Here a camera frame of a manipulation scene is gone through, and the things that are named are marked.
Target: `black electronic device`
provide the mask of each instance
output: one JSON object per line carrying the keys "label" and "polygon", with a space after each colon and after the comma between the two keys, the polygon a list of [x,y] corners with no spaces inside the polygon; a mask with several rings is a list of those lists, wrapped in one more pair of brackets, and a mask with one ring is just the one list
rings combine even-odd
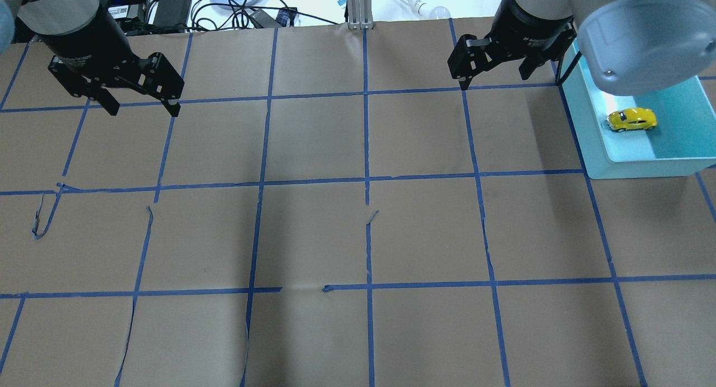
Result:
{"label": "black electronic device", "polygon": [[189,17],[191,0],[154,0],[157,10],[154,13],[152,25],[161,28],[177,27],[176,30],[164,30],[163,33],[182,33],[186,30],[181,26],[186,24]]}

